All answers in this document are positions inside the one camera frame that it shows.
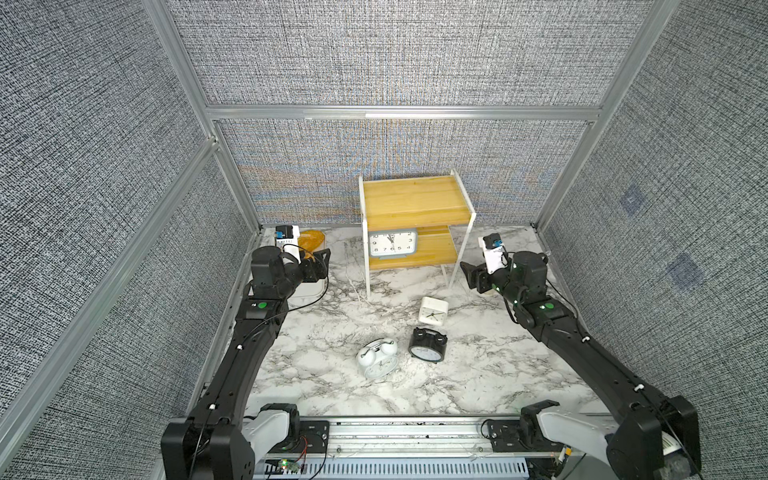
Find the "small white square alarm clock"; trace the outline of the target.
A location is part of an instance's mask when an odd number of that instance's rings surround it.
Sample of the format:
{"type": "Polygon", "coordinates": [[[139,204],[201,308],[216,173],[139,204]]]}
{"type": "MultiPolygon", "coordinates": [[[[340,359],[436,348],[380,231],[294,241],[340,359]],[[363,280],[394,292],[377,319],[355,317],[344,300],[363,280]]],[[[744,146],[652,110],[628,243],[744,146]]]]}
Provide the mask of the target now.
{"type": "Polygon", "coordinates": [[[449,313],[449,303],[433,297],[422,298],[418,322],[425,325],[443,326],[449,313]]]}

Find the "grey square alarm clock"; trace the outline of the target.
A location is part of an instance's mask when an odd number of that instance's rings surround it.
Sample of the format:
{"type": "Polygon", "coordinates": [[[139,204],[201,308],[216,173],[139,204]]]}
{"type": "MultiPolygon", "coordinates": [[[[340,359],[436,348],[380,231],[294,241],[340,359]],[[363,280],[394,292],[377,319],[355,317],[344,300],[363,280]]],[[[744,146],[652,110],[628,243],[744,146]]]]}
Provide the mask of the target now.
{"type": "Polygon", "coordinates": [[[369,255],[377,259],[401,258],[412,255],[418,246],[416,229],[370,232],[369,255]]]}

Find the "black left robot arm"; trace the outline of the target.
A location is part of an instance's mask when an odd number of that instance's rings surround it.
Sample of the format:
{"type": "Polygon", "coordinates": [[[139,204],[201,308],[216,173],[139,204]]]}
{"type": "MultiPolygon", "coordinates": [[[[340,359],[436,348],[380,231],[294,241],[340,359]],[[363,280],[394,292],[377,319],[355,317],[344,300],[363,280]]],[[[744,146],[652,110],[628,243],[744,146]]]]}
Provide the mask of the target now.
{"type": "Polygon", "coordinates": [[[327,278],[331,252],[295,257],[277,246],[251,254],[230,344],[205,393],[183,421],[168,424],[161,453],[168,479],[250,479],[266,453],[296,441],[298,409],[270,404],[256,417],[257,435],[243,432],[245,410],[258,370],[290,311],[289,299],[303,283],[327,278]]]}

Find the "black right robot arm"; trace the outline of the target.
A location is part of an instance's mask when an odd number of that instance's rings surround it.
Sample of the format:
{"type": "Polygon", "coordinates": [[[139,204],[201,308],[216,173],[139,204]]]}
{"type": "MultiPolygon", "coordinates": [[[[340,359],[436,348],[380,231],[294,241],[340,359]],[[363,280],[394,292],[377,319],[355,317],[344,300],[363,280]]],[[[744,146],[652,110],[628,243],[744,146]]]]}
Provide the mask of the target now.
{"type": "Polygon", "coordinates": [[[481,265],[461,263],[468,287],[498,293],[510,316],[565,360],[613,418],[601,427],[581,414],[538,403],[525,413],[532,433],[601,460],[619,479],[701,475],[695,407],[644,382],[588,334],[576,313],[549,294],[547,256],[496,248],[484,257],[481,265]]]}

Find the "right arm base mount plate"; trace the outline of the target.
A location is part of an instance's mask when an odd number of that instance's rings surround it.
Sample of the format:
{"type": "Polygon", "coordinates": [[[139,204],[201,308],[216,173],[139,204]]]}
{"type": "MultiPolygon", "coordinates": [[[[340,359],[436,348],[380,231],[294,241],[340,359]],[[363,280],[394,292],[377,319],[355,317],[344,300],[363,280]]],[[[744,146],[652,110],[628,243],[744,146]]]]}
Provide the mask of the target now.
{"type": "Polygon", "coordinates": [[[540,433],[531,433],[520,426],[519,419],[486,419],[480,426],[481,435],[487,439],[494,453],[560,453],[562,443],[545,439],[540,433]]]}

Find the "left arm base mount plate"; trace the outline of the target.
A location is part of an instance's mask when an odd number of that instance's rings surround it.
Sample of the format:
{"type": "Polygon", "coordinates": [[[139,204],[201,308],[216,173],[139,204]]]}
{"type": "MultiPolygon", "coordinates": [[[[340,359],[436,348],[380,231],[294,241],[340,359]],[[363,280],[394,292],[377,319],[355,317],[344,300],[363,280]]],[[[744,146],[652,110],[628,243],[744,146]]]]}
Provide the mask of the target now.
{"type": "Polygon", "coordinates": [[[325,420],[300,421],[298,437],[286,446],[276,447],[273,452],[298,456],[301,453],[325,454],[330,438],[330,422],[325,420]]]}

